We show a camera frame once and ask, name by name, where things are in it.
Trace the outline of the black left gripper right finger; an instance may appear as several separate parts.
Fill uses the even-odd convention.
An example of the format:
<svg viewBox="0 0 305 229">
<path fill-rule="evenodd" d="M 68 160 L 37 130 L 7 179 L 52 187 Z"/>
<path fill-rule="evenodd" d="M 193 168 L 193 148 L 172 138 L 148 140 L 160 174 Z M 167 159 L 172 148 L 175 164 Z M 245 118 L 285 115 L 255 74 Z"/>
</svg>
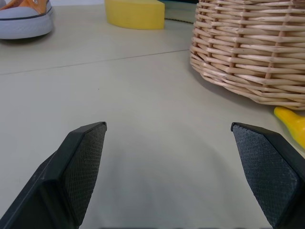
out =
<svg viewBox="0 0 305 229">
<path fill-rule="evenodd" d="M 248 185 L 274 229 L 305 227 L 305 159 L 279 133 L 232 123 Z"/>
</svg>

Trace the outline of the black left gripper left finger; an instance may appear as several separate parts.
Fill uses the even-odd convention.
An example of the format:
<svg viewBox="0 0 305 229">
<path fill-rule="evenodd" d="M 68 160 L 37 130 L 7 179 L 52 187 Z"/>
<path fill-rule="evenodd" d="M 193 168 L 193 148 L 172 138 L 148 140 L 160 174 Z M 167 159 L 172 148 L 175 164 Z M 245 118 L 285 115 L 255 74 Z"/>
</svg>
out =
<svg viewBox="0 0 305 229">
<path fill-rule="evenodd" d="M 106 131 L 106 122 L 97 122 L 69 132 L 30 177 L 0 227 L 79 228 L 96 185 Z"/>
</svg>

